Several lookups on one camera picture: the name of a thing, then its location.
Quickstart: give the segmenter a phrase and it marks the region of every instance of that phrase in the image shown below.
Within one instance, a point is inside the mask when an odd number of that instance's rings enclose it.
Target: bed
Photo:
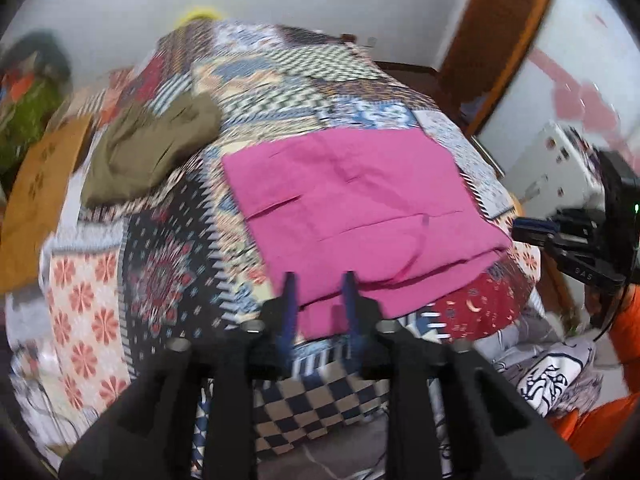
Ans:
[[[131,202],[80,208],[78,177],[64,209],[71,222],[43,249],[52,325],[47,344],[61,373],[42,383],[53,411],[73,422],[65,440],[76,439],[169,338],[204,340],[232,330],[277,293],[225,181],[225,153],[332,126],[421,126],[450,151],[487,221],[507,232],[515,215],[492,168],[430,97],[382,72],[364,49],[321,32],[193,20],[161,38],[139,65],[76,92],[60,116],[92,114],[94,146],[130,102],[159,114],[186,91],[218,100],[220,138]],[[399,321],[433,340],[490,336],[519,316],[539,268],[538,250],[514,243],[468,286]],[[195,477],[202,470],[211,388],[203,384],[194,407]],[[292,377],[255,388],[256,446],[266,460],[369,420],[388,386],[357,377],[347,336],[308,341],[299,334]]]

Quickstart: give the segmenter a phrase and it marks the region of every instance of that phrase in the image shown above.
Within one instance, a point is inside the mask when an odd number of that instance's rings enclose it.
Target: floral print fabric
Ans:
[[[282,48],[284,40],[273,25],[223,20],[214,24],[213,52],[251,52]]]
[[[52,256],[47,303],[62,383],[76,410],[103,412],[129,384],[120,324],[118,248]]]
[[[411,110],[400,101],[370,102],[350,96],[334,98],[327,121],[331,127],[374,130],[413,128],[418,124]]]

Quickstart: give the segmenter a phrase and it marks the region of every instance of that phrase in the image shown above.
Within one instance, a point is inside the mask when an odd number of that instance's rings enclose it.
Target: pink cloth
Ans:
[[[347,270],[386,317],[399,317],[467,285],[511,244],[481,218],[450,153],[420,128],[333,128],[222,164],[271,281],[298,276],[306,338],[347,330]]]

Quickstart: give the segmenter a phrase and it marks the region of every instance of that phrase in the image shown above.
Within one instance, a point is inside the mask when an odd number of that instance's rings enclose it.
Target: blue patterned fabric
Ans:
[[[330,126],[354,126],[366,129],[413,128],[414,114],[400,101],[372,102],[352,96],[337,96],[320,112]]]
[[[273,25],[241,23],[233,20],[216,22],[213,53],[255,52],[282,48],[284,39]]]

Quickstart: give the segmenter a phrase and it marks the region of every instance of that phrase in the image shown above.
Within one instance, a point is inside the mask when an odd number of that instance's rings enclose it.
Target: person's arm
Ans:
[[[583,462],[599,457],[634,412],[640,394],[608,402],[580,416],[573,410],[564,417],[550,420],[552,427],[571,446]]]
[[[632,393],[640,392],[640,287],[629,290],[609,337],[623,365],[626,386]]]

